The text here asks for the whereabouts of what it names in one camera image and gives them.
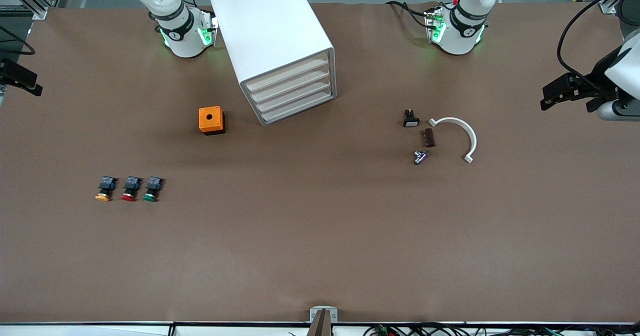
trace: white curved part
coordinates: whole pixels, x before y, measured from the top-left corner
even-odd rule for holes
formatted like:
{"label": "white curved part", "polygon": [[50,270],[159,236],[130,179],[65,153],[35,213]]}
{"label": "white curved part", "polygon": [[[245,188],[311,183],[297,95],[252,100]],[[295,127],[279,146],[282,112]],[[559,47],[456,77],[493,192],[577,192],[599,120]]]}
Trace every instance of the white curved part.
{"label": "white curved part", "polygon": [[434,119],[429,120],[429,124],[431,124],[431,126],[433,127],[436,127],[439,124],[442,124],[443,122],[450,122],[451,124],[456,124],[457,126],[460,126],[461,128],[463,128],[467,134],[469,134],[469,139],[471,140],[471,149],[466,154],[466,156],[464,156],[464,160],[467,163],[472,163],[474,159],[471,158],[471,154],[473,154],[474,151],[476,151],[476,146],[478,146],[478,138],[476,137],[476,132],[474,131],[474,129],[471,128],[471,126],[468,123],[455,117],[444,117],[439,119],[438,121]]}

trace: brown mat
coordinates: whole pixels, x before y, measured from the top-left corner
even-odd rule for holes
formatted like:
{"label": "brown mat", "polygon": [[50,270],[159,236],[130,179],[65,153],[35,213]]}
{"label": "brown mat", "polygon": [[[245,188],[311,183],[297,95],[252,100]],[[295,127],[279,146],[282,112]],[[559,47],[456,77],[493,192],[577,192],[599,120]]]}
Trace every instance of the brown mat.
{"label": "brown mat", "polygon": [[[22,58],[43,96],[0,107],[0,320],[637,321],[640,124],[538,104],[582,6],[498,5],[449,56],[397,8],[314,5],[340,97],[268,127],[223,48],[176,58],[144,9],[50,10]],[[566,59],[620,43],[592,10]],[[228,131],[206,137],[212,105]],[[405,108],[469,122],[473,164],[445,124],[414,166]],[[98,202],[103,175],[166,188]]]}

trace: metal connector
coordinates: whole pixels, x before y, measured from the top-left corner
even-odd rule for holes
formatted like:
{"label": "metal connector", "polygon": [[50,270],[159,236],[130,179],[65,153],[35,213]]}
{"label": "metal connector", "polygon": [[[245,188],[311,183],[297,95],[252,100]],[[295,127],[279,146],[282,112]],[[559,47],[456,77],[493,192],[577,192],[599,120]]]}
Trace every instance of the metal connector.
{"label": "metal connector", "polygon": [[414,165],[420,165],[426,158],[432,155],[429,151],[416,151],[413,153],[415,155],[415,160],[413,160]]}

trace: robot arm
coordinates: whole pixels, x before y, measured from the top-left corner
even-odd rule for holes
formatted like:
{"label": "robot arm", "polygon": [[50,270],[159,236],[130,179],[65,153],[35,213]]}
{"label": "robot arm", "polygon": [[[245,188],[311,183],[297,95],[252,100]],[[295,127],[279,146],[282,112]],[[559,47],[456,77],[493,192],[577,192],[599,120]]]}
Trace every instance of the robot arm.
{"label": "robot arm", "polygon": [[617,49],[604,56],[585,76],[587,81],[570,72],[542,88],[542,111],[565,101],[592,98],[587,112],[597,111],[606,121],[640,122],[640,30],[629,34]]}
{"label": "robot arm", "polygon": [[496,0],[458,0],[438,8],[426,17],[431,42],[452,55],[464,55],[480,42],[485,21]]}
{"label": "robot arm", "polygon": [[186,6],[183,0],[138,0],[150,11],[164,44],[181,58],[198,56],[211,46],[217,34],[217,20],[210,12]]}

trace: orange push button box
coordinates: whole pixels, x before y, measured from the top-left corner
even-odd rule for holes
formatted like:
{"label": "orange push button box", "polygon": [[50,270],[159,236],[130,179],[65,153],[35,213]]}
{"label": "orange push button box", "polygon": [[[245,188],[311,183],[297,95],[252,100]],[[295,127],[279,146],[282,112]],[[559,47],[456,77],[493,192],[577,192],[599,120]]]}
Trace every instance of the orange push button box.
{"label": "orange push button box", "polygon": [[227,131],[225,113],[220,106],[203,107],[198,111],[199,129],[203,134],[220,135]]}

